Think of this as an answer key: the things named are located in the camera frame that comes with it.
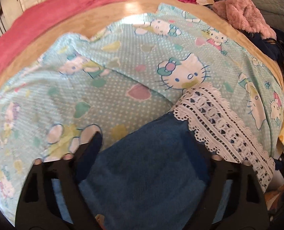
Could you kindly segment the Hello Kitty light blue blanket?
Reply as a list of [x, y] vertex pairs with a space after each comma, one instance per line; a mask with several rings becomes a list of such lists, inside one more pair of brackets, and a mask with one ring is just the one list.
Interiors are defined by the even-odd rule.
[[284, 107], [271, 62], [214, 23], [168, 4], [132, 15], [92, 38], [61, 36], [0, 89], [0, 210], [13, 222], [33, 159], [56, 160], [88, 133], [102, 151], [171, 110], [197, 88], [207, 117], [189, 128], [228, 161], [248, 158], [262, 189], [273, 178]]

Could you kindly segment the pink fluffy garment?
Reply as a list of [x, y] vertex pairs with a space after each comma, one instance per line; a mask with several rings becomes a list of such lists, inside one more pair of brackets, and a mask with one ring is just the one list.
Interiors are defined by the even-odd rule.
[[262, 39], [276, 39], [276, 32], [267, 24], [252, 0], [221, 0], [212, 10], [233, 28], [248, 33], [260, 33]]

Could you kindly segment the tan bed sheet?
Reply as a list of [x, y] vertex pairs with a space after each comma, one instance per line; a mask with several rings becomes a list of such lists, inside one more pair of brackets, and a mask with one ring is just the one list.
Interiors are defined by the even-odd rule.
[[112, 3], [45, 32], [0, 75], [0, 133], [135, 131], [202, 84], [253, 133], [278, 134], [280, 67], [227, 21], [175, 0]]

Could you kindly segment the blue denim pants lace trim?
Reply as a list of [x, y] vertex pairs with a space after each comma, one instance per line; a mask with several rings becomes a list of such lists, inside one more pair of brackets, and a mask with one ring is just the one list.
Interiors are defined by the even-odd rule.
[[273, 159], [220, 92], [202, 84], [170, 112], [98, 154], [79, 189], [100, 229], [183, 229], [185, 138], [224, 161], [247, 160], [264, 197]]

